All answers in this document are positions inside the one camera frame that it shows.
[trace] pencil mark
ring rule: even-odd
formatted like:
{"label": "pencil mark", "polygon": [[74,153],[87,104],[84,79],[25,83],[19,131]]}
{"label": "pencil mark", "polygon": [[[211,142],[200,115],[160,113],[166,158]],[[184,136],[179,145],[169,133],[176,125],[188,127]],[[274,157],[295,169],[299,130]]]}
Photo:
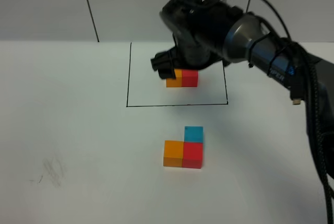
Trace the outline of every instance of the pencil mark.
{"label": "pencil mark", "polygon": [[61,179],[64,178],[64,166],[62,163],[59,161],[58,158],[52,159],[51,161],[48,159],[43,160],[43,166],[48,174],[52,184],[54,185],[55,188],[59,188],[62,185]]}

